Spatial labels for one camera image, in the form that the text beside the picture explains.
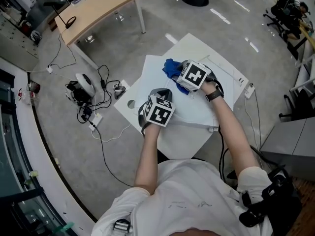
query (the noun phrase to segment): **gray floor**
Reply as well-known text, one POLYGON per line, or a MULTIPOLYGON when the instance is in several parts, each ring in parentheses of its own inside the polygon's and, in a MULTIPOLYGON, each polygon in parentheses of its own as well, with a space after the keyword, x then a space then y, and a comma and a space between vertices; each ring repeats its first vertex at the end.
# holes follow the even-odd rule
MULTIPOLYGON (((163 55, 173 46, 165 34, 179 40, 190 32, 226 58, 254 84, 264 141, 271 128, 279 121, 278 114, 287 111, 283 95, 294 85, 298 72, 286 44, 273 28, 266 26, 268 19, 262 17, 265 8, 270 7, 274 1, 210 0, 206 7, 192 7, 181 0, 141 0, 147 28, 145 34, 140 32, 135 8, 126 7, 121 10, 123 21, 116 20, 115 16, 109 17, 92 32, 96 37, 95 41, 92 44, 82 42, 82 48, 98 65, 108 65, 110 79, 125 79, 132 85, 141 75, 146 54, 163 55), (222 14, 230 24, 212 13, 211 8, 222 14)), ((39 45, 40 63, 35 70, 45 69, 56 55, 58 36, 58 30, 47 30, 43 33, 39 45)), ((54 72, 70 79, 75 79, 75 73, 86 73, 94 82, 97 89, 96 100, 100 101, 100 77, 76 53, 75 57, 75 65, 62 70, 54 66, 54 72)), ((62 66, 72 62, 71 52, 62 43, 54 63, 62 66)), ((100 72, 103 77, 107 74, 103 68, 100 72)), ((47 72, 33 72, 31 78, 41 84, 37 112, 49 147, 59 159, 61 171, 71 187, 87 208, 99 218, 126 186, 117 182, 105 168, 101 144, 91 137, 88 125, 78 123, 76 106, 64 95, 64 85, 68 79, 47 72)), ((254 97, 248 100, 248 111, 253 118, 258 139, 254 97)), ((99 112, 104 116, 99 125, 104 140, 118 136, 128 125, 113 104, 99 112)), ((251 121, 244 111, 243 95, 236 102, 234 112, 250 143, 254 145, 251 121)), ((142 141, 141 134, 130 127, 120 139, 104 145, 109 167, 117 177, 129 184, 133 182, 142 141)), ((215 134, 196 156, 217 166, 220 151, 220 137, 215 134)), ((228 173, 229 154, 226 158, 228 173)))

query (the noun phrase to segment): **wooden tabletop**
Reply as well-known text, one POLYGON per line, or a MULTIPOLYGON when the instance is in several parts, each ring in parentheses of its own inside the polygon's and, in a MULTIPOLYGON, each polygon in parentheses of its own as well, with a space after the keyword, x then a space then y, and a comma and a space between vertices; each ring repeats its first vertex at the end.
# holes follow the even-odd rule
POLYGON ((309 36, 309 33, 305 30, 304 27, 300 26, 300 30, 304 34, 304 36, 307 38, 307 40, 310 42, 313 49, 315 50, 315 39, 313 39, 311 36, 309 36))
POLYGON ((55 18, 60 33, 63 32, 65 44, 72 44, 108 14, 130 1, 132 0, 82 0, 76 5, 70 5, 60 14, 65 22, 73 16, 77 17, 69 29, 65 29, 58 16, 55 18))

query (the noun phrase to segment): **office chair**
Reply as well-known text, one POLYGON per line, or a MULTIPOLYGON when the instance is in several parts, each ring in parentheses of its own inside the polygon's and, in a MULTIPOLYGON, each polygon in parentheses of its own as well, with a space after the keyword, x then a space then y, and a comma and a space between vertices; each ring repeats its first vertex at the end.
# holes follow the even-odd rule
POLYGON ((279 114, 279 117, 291 117, 291 120, 301 120, 310 117, 315 117, 315 109, 313 109, 311 100, 315 98, 315 93, 308 96, 306 91, 302 89, 296 98, 295 107, 293 106, 289 96, 284 95, 284 99, 287 99, 291 108, 291 114, 284 115, 279 114))
POLYGON ((281 25, 282 24, 281 19, 283 17, 283 10, 287 7, 288 4, 292 2, 294 3, 294 0, 278 0, 276 5, 270 8, 271 13, 276 16, 275 18, 269 16, 268 14, 263 14, 264 17, 267 16, 268 18, 272 20, 272 23, 268 23, 267 26, 276 25, 278 27, 279 36, 281 36, 282 33, 284 32, 284 28, 281 25))

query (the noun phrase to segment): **forearm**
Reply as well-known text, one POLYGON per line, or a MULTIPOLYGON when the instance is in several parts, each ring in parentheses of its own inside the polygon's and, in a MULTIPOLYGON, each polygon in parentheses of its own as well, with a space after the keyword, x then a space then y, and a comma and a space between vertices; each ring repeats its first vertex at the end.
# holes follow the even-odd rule
POLYGON ((158 179, 158 134, 160 127, 151 124, 146 128, 140 161, 134 180, 134 187, 146 189, 151 195, 158 179))
MULTIPOLYGON (((215 87, 202 87, 206 94, 215 91, 215 87)), ((211 101, 219 121, 225 143, 230 150, 236 175, 248 167, 259 166, 255 159, 245 132, 225 100, 219 96, 211 101)))

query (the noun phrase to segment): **watch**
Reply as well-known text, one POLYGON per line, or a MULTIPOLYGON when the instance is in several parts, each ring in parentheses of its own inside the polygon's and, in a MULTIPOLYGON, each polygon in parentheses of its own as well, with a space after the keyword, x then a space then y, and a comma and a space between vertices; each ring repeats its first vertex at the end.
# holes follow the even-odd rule
POLYGON ((221 93, 220 89, 217 89, 214 92, 206 95, 206 99, 207 99, 207 101, 212 101, 212 100, 214 100, 215 98, 217 98, 219 96, 223 97, 223 94, 221 93))

